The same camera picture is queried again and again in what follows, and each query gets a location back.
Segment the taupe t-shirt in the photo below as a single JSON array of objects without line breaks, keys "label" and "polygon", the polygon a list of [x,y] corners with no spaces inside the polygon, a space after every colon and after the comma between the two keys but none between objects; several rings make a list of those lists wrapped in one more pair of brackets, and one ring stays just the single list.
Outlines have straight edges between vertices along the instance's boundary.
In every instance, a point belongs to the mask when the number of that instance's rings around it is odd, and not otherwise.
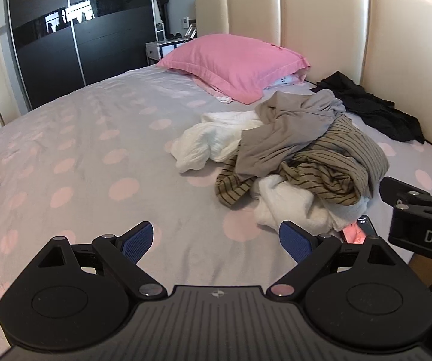
[{"label": "taupe t-shirt", "polygon": [[309,95],[277,91],[255,112],[263,124],[241,134],[235,167],[241,180],[276,171],[283,160],[321,137],[345,106],[330,90]]}]

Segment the smartphone with pink screen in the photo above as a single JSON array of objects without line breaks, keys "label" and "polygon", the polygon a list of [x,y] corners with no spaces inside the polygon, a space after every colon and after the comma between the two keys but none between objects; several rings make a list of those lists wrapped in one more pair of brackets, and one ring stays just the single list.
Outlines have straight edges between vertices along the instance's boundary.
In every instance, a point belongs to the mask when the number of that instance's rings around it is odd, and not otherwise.
[{"label": "smartphone with pink screen", "polygon": [[361,216],[342,230],[342,239],[348,244],[363,244],[367,237],[376,235],[375,227],[367,215]]}]

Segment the brown striped garment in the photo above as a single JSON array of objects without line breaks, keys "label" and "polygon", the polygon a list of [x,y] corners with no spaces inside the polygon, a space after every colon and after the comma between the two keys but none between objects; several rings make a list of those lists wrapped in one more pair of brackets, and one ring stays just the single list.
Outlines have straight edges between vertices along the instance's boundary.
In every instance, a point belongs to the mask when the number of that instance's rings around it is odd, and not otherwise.
[{"label": "brown striped garment", "polygon": [[330,203],[349,206],[373,198],[389,169],[383,150],[342,115],[322,137],[272,171]]}]

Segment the black garment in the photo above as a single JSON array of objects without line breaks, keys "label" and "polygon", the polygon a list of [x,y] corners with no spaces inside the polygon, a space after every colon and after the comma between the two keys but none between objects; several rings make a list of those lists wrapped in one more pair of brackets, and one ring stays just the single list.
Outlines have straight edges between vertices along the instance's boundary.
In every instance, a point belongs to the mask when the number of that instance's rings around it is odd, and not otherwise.
[{"label": "black garment", "polygon": [[341,100],[346,111],[359,116],[363,122],[399,142],[425,142],[421,125],[415,116],[406,114],[395,107],[395,103],[382,100],[355,84],[349,77],[336,71],[317,82],[312,92],[330,90]]}]

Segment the white ribbed garment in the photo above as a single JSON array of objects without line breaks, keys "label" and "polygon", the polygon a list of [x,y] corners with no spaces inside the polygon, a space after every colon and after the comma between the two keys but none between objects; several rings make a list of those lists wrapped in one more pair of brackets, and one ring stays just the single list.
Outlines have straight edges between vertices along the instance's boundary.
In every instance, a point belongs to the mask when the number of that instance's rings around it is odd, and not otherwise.
[{"label": "white ribbed garment", "polygon": [[278,175],[257,179],[251,187],[251,196],[258,200],[254,209],[257,224],[277,231],[282,222],[290,221],[314,236],[341,231],[355,223],[369,202],[363,197],[354,205],[334,204]]}]

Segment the cream padded headboard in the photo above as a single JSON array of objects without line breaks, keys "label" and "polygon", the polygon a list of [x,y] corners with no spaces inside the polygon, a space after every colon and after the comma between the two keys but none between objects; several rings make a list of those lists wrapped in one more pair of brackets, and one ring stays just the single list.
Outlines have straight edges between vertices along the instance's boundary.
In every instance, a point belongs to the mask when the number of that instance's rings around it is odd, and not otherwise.
[{"label": "cream padded headboard", "polygon": [[432,0],[195,0],[200,35],[297,51],[317,82],[342,72],[415,116],[432,143]]}]

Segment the white crumpled garment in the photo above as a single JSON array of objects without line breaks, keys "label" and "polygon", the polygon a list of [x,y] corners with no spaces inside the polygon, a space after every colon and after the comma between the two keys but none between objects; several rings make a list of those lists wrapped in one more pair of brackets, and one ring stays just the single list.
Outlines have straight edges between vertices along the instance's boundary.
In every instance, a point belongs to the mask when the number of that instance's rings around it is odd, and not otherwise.
[{"label": "white crumpled garment", "polygon": [[172,143],[170,153],[180,174],[202,170],[207,161],[223,163],[237,150],[243,131],[263,122],[254,111],[205,113]]}]

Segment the pink pillow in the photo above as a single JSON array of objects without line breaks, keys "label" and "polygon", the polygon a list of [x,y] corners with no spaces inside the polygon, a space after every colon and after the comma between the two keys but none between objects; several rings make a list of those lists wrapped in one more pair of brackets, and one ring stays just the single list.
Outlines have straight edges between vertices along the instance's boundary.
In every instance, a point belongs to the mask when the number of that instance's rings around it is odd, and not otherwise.
[{"label": "pink pillow", "polygon": [[302,81],[311,65],[285,47],[234,34],[215,33],[177,47],[157,65],[199,78],[207,86],[243,104],[260,100],[263,90],[294,75]]}]

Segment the white bedside table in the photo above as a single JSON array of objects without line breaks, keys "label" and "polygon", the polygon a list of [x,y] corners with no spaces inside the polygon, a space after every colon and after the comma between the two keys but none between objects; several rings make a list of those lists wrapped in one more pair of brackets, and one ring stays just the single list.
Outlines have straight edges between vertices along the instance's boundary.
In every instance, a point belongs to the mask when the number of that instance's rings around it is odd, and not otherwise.
[{"label": "white bedside table", "polygon": [[191,41],[191,38],[176,38],[173,40],[148,42],[145,45],[148,65],[157,63],[174,49],[189,41]]}]

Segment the black sliding wardrobe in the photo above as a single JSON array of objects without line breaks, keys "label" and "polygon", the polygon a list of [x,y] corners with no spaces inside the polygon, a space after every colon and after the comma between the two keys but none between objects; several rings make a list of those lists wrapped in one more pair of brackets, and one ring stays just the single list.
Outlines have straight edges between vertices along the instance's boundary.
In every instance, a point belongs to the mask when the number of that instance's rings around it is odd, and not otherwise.
[{"label": "black sliding wardrobe", "polygon": [[155,14],[153,0],[8,0],[29,107],[144,67]]}]

